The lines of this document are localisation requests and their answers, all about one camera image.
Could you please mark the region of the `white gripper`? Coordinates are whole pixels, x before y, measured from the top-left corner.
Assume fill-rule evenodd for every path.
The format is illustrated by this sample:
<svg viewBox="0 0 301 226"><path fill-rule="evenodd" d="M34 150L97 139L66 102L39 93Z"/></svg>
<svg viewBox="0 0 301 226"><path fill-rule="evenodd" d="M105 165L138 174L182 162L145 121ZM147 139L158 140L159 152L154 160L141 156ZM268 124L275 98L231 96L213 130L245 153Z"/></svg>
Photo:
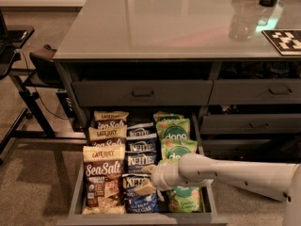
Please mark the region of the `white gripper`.
<svg viewBox="0 0 301 226"><path fill-rule="evenodd" d="M141 171L145 174L151 174L151 181L144 181L140 186L136 186L134 192L137 195L154 194L156 192L155 187L160 191L167 191L182 183L177 163L163 163L158 166L147 165Z"/></svg>

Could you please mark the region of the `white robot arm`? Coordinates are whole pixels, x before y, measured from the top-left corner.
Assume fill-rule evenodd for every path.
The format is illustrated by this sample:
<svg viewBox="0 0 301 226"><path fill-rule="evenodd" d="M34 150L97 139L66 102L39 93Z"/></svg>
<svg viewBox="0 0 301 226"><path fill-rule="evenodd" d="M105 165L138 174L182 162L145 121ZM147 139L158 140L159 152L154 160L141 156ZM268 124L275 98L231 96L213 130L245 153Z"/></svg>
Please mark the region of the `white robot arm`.
<svg viewBox="0 0 301 226"><path fill-rule="evenodd" d="M216 160L187 153L179 160L146 166L147 178L135 188L139 195L167 191L174 186L205 186L212 180L285 202L282 226L301 224L301 165Z"/></svg>

